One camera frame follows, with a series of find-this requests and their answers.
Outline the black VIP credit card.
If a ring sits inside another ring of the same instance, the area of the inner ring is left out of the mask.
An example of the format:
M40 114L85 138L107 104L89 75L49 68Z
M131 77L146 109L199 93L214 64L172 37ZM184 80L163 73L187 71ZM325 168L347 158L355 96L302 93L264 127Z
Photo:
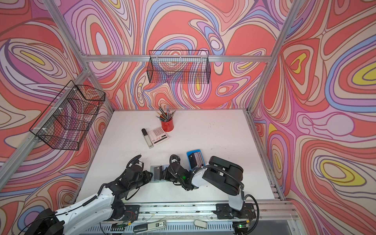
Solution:
M161 179L162 167L156 166L154 168L154 180L159 181Z

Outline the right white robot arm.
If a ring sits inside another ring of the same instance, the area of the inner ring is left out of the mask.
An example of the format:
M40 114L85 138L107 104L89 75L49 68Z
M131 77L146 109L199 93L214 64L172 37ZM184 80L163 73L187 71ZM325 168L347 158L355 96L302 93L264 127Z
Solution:
M162 171L162 180L172 182L185 191L193 191L209 183L228 196L228 205L232 210L240 211L245 202L243 168L225 159L212 156L208 164L204 163L200 153L188 156L190 170L182 167L181 159L171 155L169 166Z

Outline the green card holder wallet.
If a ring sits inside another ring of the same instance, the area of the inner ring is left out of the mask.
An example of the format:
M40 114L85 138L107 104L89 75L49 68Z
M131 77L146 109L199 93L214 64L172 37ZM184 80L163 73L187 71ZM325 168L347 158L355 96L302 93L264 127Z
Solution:
M167 172L169 165L151 165L150 172L153 173L151 183L167 182Z

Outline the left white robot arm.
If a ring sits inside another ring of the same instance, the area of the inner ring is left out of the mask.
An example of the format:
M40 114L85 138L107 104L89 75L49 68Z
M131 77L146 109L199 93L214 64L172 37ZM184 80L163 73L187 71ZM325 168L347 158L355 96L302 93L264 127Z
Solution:
M126 212L124 200L129 192L148 184L153 173L131 164L114 181L104 183L94 195L71 206L52 211L45 209L31 224L26 235L80 235L108 219L120 220Z

